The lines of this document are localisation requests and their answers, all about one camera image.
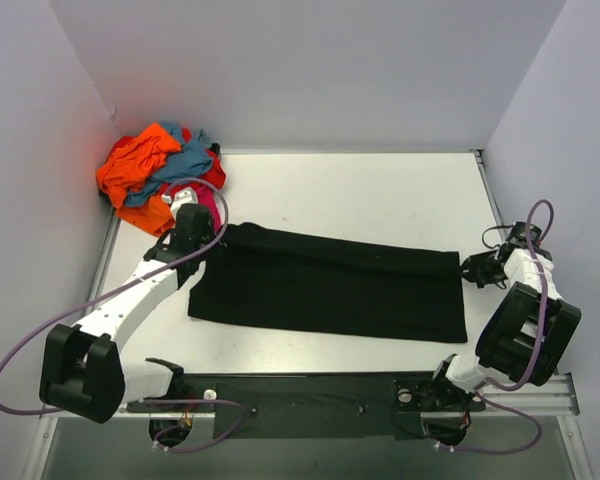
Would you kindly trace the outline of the black t shirt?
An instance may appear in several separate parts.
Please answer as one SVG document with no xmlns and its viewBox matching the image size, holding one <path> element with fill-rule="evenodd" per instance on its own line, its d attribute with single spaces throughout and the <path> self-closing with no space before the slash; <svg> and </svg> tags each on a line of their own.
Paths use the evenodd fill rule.
<svg viewBox="0 0 600 480">
<path fill-rule="evenodd" d="M 456 252 L 231 225 L 191 289 L 190 316 L 228 325 L 465 343 Z"/>
</svg>

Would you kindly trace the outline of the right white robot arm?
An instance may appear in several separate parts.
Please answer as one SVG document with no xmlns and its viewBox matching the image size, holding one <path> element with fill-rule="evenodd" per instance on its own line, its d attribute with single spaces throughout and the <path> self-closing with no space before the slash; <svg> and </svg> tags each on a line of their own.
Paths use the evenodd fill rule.
<svg viewBox="0 0 600 480">
<path fill-rule="evenodd" d="M 504 287 L 506 294 L 474 354 L 447 357 L 427 383 L 427 399 L 438 409 L 471 400 L 485 385 L 504 391 L 544 385 L 581 320 L 581 310 L 557 291 L 541 228 L 523 222 L 505 228 L 509 233 L 501 244 L 461 265 L 465 280 L 479 288 Z"/>
</svg>

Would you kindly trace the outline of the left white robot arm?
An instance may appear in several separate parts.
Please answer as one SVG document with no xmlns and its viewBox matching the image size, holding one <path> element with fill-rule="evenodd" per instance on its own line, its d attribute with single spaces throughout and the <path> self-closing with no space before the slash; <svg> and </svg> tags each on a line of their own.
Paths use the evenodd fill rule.
<svg viewBox="0 0 600 480">
<path fill-rule="evenodd" d="M 102 424 L 122 404 L 150 399 L 164 412 L 179 409 L 186 388 L 177 364 L 146 358 L 125 362 L 120 353 L 134 332 L 199 269 L 219 239 L 208 208 L 179 208 L 174 228 L 163 234 L 111 298 L 71 326 L 46 336 L 40 400 Z"/>
</svg>

